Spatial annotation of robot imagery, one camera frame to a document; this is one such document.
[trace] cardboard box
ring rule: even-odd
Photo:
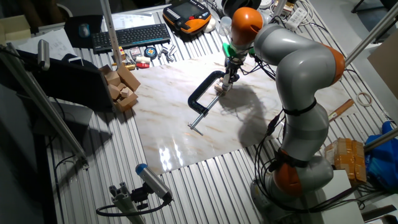
[[[108,78],[110,76],[114,76],[116,73],[113,72],[108,65],[100,68],[99,71]],[[120,78],[121,83],[117,86],[109,84],[108,88],[115,107],[120,112],[125,112],[137,103],[138,96],[133,92],[133,90],[135,91],[139,87],[140,83],[125,66],[120,67],[116,75]],[[121,90],[123,89],[128,90],[127,95],[124,94],[126,97],[120,97]]]
[[[109,90],[113,100],[116,100],[119,97],[120,91],[119,91],[119,89],[116,86],[114,86],[112,84],[109,84],[108,85],[108,90]]]
[[[377,49],[368,57],[369,62],[377,71],[392,94],[398,98],[398,32],[390,35]]]
[[[351,185],[366,183],[363,144],[338,138],[325,148],[325,157],[336,169],[345,170]]]
[[[0,44],[30,37],[30,25],[24,15],[0,19]]]
[[[126,87],[126,85],[124,84],[124,83],[120,83],[119,85],[118,85],[118,89],[121,91],[123,88],[125,88]]]
[[[114,86],[119,86],[121,83],[119,74],[117,72],[109,72],[105,75],[105,79],[108,84],[112,84]]]
[[[139,85],[141,85],[141,83],[124,65],[120,66],[120,68],[118,69],[118,74],[122,82],[133,91],[136,91]]]
[[[127,98],[129,97],[129,92],[130,92],[129,87],[125,87],[124,89],[122,89],[122,91],[120,91],[120,94],[122,95],[123,98]]]

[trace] blue object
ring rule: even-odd
[[[90,26],[88,24],[79,25],[79,36],[82,38],[90,36]]]
[[[147,164],[139,164],[136,167],[136,173],[139,175],[146,167],[148,167]]]
[[[386,121],[381,129],[383,134],[391,131],[390,121]],[[369,136],[366,144],[380,136]],[[398,140],[391,139],[370,151],[365,155],[365,165],[370,177],[375,178],[388,191],[398,193]]]

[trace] cardboard stack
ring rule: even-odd
[[[105,76],[109,93],[119,111],[125,112],[137,103],[138,96],[134,92],[140,82],[124,65],[115,72],[108,65],[99,70]]]
[[[336,169],[347,172],[352,186],[366,183],[363,143],[349,138],[338,138],[325,148],[325,156]]]

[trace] paper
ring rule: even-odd
[[[114,14],[112,15],[112,20],[115,30],[155,24],[152,14]]]
[[[37,44],[40,40],[45,40],[49,43],[50,58],[62,60],[66,54],[76,55],[64,29],[50,31],[44,35],[26,40],[12,41],[12,44],[18,50],[37,54]]]

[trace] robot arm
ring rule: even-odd
[[[345,69],[343,56],[277,24],[263,27],[261,14],[251,8],[234,13],[231,31],[231,44],[223,47],[227,57],[224,92],[239,78],[236,73],[253,42],[259,59],[278,66],[275,82],[286,124],[282,145],[271,164],[272,175],[265,179],[268,192],[277,200],[289,201],[325,186],[333,178],[333,169],[325,158],[314,154],[327,137],[329,122],[315,92],[340,79]],[[256,187],[260,186],[251,187],[252,198],[261,208],[267,199],[260,190],[253,190]]]
[[[285,136],[269,187],[275,185],[282,193],[299,197],[333,178],[327,160],[314,157],[329,127],[328,115],[316,102],[315,92],[340,79],[344,57],[276,24],[261,29],[254,51],[261,60],[278,66],[275,82],[286,114]]]

